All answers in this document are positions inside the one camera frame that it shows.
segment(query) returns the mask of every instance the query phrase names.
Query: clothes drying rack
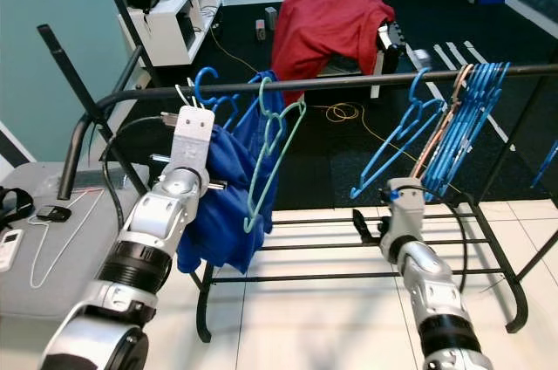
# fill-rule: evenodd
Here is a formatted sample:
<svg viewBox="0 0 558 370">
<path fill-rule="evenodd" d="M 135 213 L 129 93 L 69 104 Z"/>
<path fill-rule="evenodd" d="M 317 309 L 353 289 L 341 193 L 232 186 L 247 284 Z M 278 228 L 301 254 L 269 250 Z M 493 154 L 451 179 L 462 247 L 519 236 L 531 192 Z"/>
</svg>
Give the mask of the clothes drying rack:
<svg viewBox="0 0 558 370">
<path fill-rule="evenodd" d="M 129 80 L 133 68 L 140 58 L 144 59 L 144 66 L 151 72 L 153 66 L 149 63 L 148 56 L 145 50 L 138 44 L 134 50 L 130 60 L 126 64 L 113 93 L 104 97 L 103 99 L 95 102 L 91 94 L 85 88 L 85 85 L 74 66 L 69 60 L 68 56 L 58 43 L 54 33 L 48 25 L 41 25 L 38 27 L 39 33 L 43 40 L 49 47 L 52 56 L 58 63 L 59 68 L 67 78 L 71 88 L 85 108 L 85 114 L 78 121 L 78 124 L 73 130 L 71 137 L 70 147 L 65 159 L 65 167 L 62 174 L 60 188 L 58 189 L 58 199 L 67 200 L 70 197 L 73 181 L 75 178 L 78 158 L 81 153 L 81 147 L 85 137 L 85 132 L 92 122 L 96 123 L 99 127 L 99 133 L 105 140 L 109 140 L 112 136 L 112 130 L 108 126 L 105 118 L 106 110 L 114 107 L 115 104 L 130 99 L 169 99 L 176 98 L 176 91 L 174 87 L 155 87 L 142 90 L 123 91 L 125 83 Z M 479 203 L 483 201 L 487 191 L 490 189 L 494 178 L 500 172 L 501 166 L 506 159 L 509 148 L 514 144 L 518 132 L 521 130 L 527 117 L 532 113 L 536 101 L 540 98 L 542 91 L 547 86 L 549 76 L 558 75 L 558 49 L 555 51 L 551 58 L 549 65 L 525 65 L 525 66 L 512 66 L 507 71 L 508 77 L 525 77 L 525 76 L 538 76 L 540 77 L 535 89 L 531 92 L 526 105 L 521 111 L 519 119 L 516 121 L 512 132 L 509 134 L 509 139 L 504 147 L 501 149 L 498 157 L 491 166 L 490 173 L 484 183 L 483 189 L 478 198 L 473 198 L 471 195 L 461 194 L 458 199 L 453 202 L 465 202 L 468 204 L 471 212 L 459 213 L 459 217 L 474 217 L 484 237 L 467 239 L 467 244 L 487 244 L 497 263 L 496 268 L 479 268 L 467 270 L 466 274 L 496 274 L 501 273 L 505 277 L 509 287 L 514 295 L 516 303 L 515 317 L 506 324 L 506 329 L 510 333 L 518 332 L 527 322 L 528 305 L 525 292 L 521 287 L 521 280 L 542 260 L 545 254 L 554 246 L 558 241 L 558 230 L 548 239 L 542 248 L 531 258 L 525 267 L 518 273 L 514 271 L 512 265 L 507 259 L 506 253 L 500 246 L 495 234 L 493 233 L 490 224 L 482 213 Z M 458 72 L 428 72 L 424 75 L 425 82 L 439 82 L 439 81 L 454 81 Z M 347 78 L 333 78 L 333 79 L 307 79 L 307 80 L 294 80 L 273 82 L 268 84 L 265 92 L 271 91 L 295 91 L 305 89 L 312 91 L 316 89 L 339 89 L 352 86 L 372 86 L 372 85 L 410 85 L 414 80 L 416 73 L 395 73 L 378 76 L 362 76 L 362 77 L 347 77 Z M 201 91 L 204 93 L 257 93 L 259 89 L 258 84 L 233 84 L 233 85 L 219 85 L 219 86 L 202 86 Z M 182 87 L 184 93 L 192 95 L 194 89 L 188 86 Z M 130 181 L 141 195 L 147 192 L 146 186 L 141 182 L 132 164 L 127 160 L 119 151 L 118 143 L 112 146 L 112 155 L 119 161 L 122 168 L 128 174 Z M 425 219 L 440 219 L 451 218 L 454 215 L 433 215 L 425 216 Z M 367 221 L 379 221 L 379 217 L 366 217 Z M 281 224 L 307 224 L 307 223 L 347 223 L 350 219 L 321 219 L 321 220 L 295 220 L 295 221 L 275 221 L 275 225 Z M 429 241 L 432 245 L 441 244 L 462 244 L 461 239 L 458 240 L 437 240 Z M 377 243 L 322 243 L 322 244 L 305 244 L 305 245 L 289 245 L 289 246 L 263 246 L 262 251 L 265 250 L 316 250 L 316 249 L 349 249 L 362 246 L 377 246 Z M 463 270 L 454 271 L 454 274 L 463 274 Z M 192 279 L 200 290 L 197 313 L 196 313 L 196 327 L 200 339 L 203 342 L 211 340 L 211 332 L 208 330 L 206 321 L 206 312 L 208 308 L 208 297 L 211 286 L 213 284 L 221 283 L 238 283 L 238 282 L 267 282 L 267 281 L 296 281 L 296 280 L 318 280 L 318 279 L 335 279 L 335 278 L 392 278 L 397 276 L 397 272 L 375 272 L 375 273 L 351 273 L 351 274 L 314 274 L 314 275 L 295 275 L 295 276 L 273 276 L 273 277 L 215 277 L 214 266 L 206 264 L 203 271 L 202 279 L 199 279 L 197 274 L 190 274 Z"/>
</svg>

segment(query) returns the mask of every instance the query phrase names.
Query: white shelf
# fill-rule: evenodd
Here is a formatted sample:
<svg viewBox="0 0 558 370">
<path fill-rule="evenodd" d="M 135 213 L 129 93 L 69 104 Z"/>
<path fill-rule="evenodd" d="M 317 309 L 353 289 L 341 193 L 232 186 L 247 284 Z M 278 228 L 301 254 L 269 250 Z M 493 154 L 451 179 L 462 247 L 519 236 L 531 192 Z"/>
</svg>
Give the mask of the white shelf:
<svg viewBox="0 0 558 370">
<path fill-rule="evenodd" d="M 168 0 L 159 1 L 147 15 L 144 15 L 143 10 L 133 8 L 128 8 L 128 13 L 153 65 L 190 65 L 214 19 L 212 14 L 203 15 L 201 9 L 204 6 L 219 7 L 221 4 L 222 0 Z M 194 30 L 201 30 L 194 33 L 195 39 L 189 48 L 180 32 L 177 20 L 179 12 L 187 14 Z M 133 47 L 132 38 L 121 16 L 119 21 Z"/>
</svg>

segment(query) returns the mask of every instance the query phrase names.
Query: white remote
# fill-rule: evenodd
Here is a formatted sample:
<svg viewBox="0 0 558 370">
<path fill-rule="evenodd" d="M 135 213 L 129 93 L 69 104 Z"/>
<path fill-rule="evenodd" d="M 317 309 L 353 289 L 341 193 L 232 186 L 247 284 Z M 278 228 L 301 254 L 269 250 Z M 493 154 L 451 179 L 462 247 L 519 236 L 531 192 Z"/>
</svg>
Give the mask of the white remote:
<svg viewBox="0 0 558 370">
<path fill-rule="evenodd" d="M 17 254 L 17 248 L 24 238 L 22 229 L 9 230 L 5 233 L 0 242 L 0 272 L 5 272 L 11 268 Z"/>
</svg>

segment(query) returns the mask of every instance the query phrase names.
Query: blue cloth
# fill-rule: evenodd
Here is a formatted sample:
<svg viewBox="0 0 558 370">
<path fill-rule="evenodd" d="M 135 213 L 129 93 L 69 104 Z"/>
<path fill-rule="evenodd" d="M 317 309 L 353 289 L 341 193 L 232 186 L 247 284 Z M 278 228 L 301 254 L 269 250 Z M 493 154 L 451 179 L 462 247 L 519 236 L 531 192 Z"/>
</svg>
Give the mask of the blue cloth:
<svg viewBox="0 0 558 370">
<path fill-rule="evenodd" d="M 267 109 L 276 113 L 284 108 L 279 92 L 266 92 L 264 102 Z M 200 199 L 197 216 L 186 227 L 177 250 L 180 271 L 195 271 L 203 258 L 212 265 L 222 267 L 230 264 L 245 273 L 252 256 L 262 247 L 264 233 L 271 231 L 276 178 L 264 199 L 253 230 L 247 234 L 243 224 L 244 217 L 248 216 L 248 191 L 264 142 L 266 120 L 257 106 L 232 134 L 214 126 L 207 169 L 212 179 L 227 181 L 228 186 L 224 190 L 209 189 Z M 275 136 L 278 128 L 279 124 L 273 124 L 270 138 Z M 255 184 L 255 197 L 261 194 L 276 164 L 280 146 L 262 162 L 261 174 Z"/>
</svg>

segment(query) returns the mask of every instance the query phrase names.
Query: red garment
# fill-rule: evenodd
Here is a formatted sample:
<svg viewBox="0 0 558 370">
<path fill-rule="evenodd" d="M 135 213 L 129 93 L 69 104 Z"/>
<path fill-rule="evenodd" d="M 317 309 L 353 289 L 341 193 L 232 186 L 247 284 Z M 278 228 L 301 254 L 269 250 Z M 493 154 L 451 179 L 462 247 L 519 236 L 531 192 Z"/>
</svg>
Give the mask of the red garment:
<svg viewBox="0 0 558 370">
<path fill-rule="evenodd" d="M 285 0 L 277 18 L 271 66 L 279 80 L 312 79 L 333 53 L 358 61 L 370 75 L 376 64 L 376 36 L 395 12 L 381 0 Z M 287 92 L 285 102 L 303 92 Z"/>
</svg>

